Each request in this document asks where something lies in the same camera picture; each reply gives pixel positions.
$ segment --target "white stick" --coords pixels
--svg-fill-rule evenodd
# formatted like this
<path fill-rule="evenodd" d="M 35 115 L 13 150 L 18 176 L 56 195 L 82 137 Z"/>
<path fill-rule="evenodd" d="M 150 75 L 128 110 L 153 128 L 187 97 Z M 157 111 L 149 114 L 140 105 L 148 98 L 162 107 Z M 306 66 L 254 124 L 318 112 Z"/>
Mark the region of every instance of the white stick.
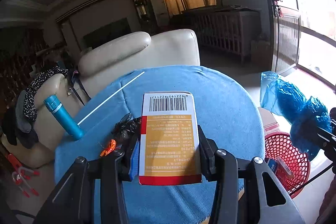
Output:
<path fill-rule="evenodd" d="M 125 84 L 124 86 L 122 86 L 120 89 L 118 89 L 115 93 L 113 93 L 110 97 L 108 97 L 105 101 L 103 101 L 100 105 L 98 105 L 94 110 L 92 110 L 89 114 L 87 114 L 79 123 L 78 125 L 80 125 L 83 121 L 85 121 L 85 119 L 90 116 L 93 112 L 95 112 L 98 108 L 100 108 L 103 104 L 105 104 L 108 100 L 110 100 L 113 96 L 115 96 L 119 91 L 121 91 L 124 87 L 126 87 L 127 85 L 129 85 L 130 83 L 132 83 L 135 79 L 137 79 L 140 75 L 143 75 L 145 72 L 143 71 L 142 73 L 140 73 L 138 76 L 134 77 L 132 80 L 130 80 L 130 82 L 128 82 L 127 84 Z"/>

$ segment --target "blue tablecloth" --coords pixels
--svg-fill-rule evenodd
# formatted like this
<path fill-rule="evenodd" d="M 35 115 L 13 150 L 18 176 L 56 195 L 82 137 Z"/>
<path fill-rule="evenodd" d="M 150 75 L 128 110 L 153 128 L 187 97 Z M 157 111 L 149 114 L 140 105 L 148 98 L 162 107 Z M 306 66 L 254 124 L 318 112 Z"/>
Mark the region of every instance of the blue tablecloth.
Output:
<path fill-rule="evenodd" d="M 79 122 L 108 96 L 145 71 L 89 116 L 81 128 L 85 135 L 73 141 L 65 134 L 55 153 L 58 182 L 77 156 L 99 157 L 101 144 L 110 139 L 115 123 L 127 113 L 141 116 L 142 97 L 148 91 L 185 90 L 194 95 L 197 122 L 207 138 L 215 140 L 236 157 L 250 160 L 264 157 L 264 132 L 258 109 L 249 94 L 233 79 L 199 66 L 167 66 L 133 71 L 115 80 L 90 100 L 75 117 Z M 205 220 L 210 212 L 215 182 L 180 186 L 139 185 L 123 182 L 130 223 L 188 223 Z M 95 223 L 100 223 L 100 181 L 95 188 Z"/>

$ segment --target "sofa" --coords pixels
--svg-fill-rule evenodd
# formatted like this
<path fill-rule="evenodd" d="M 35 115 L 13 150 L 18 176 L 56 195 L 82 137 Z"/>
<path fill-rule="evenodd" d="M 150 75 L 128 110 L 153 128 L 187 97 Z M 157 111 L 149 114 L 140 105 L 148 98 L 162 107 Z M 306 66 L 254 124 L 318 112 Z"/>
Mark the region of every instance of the sofa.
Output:
<path fill-rule="evenodd" d="M 134 32 L 114 39 L 88 52 L 80 59 L 80 80 L 89 94 L 94 97 L 118 77 L 137 69 L 168 65 L 200 65 L 197 38 L 189 29 L 174 30 L 150 36 L 145 32 Z M 88 97 L 75 85 L 74 88 L 84 102 Z M 2 144 L 23 164 L 38 168 L 54 159 L 64 129 L 47 110 L 43 101 L 57 95 L 65 109 L 74 117 L 83 107 L 74 93 L 69 90 L 67 79 L 62 74 L 50 77 L 37 91 L 34 104 L 38 110 L 34 129 L 39 142 L 31 149 L 24 148 L 19 140 L 16 146 L 8 143 L 6 135 Z"/>

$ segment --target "black and white patterned cloth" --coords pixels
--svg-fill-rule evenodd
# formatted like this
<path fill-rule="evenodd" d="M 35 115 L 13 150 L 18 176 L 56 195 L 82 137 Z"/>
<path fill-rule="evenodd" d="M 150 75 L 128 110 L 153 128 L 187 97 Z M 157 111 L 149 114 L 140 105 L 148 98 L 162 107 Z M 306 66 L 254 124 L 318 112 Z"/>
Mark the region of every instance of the black and white patterned cloth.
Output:
<path fill-rule="evenodd" d="M 44 82 L 46 82 L 46 80 L 48 80 L 50 77 L 58 73 L 61 73 L 65 77 L 67 77 L 68 70 L 61 69 L 60 67 L 55 66 L 50 70 L 41 72 L 26 89 L 26 97 L 23 106 L 23 113 L 29 121 L 34 122 L 37 118 L 37 110 L 34 105 L 34 96 L 37 90 L 43 85 Z"/>

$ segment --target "red basket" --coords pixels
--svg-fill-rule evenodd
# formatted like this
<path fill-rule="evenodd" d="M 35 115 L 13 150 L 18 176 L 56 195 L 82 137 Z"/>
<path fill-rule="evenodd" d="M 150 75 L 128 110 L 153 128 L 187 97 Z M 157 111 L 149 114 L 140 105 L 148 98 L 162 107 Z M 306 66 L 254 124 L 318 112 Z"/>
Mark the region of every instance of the red basket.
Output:
<path fill-rule="evenodd" d="M 280 156 L 294 173 L 293 179 L 287 179 L 283 184 L 284 188 L 291 194 L 296 188 L 308 180 L 310 173 L 310 162 L 307 154 L 300 153 L 292 145 L 290 135 L 285 132 L 274 132 L 265 136 L 265 156 L 276 160 Z M 296 197 L 302 189 L 298 190 L 291 198 Z"/>

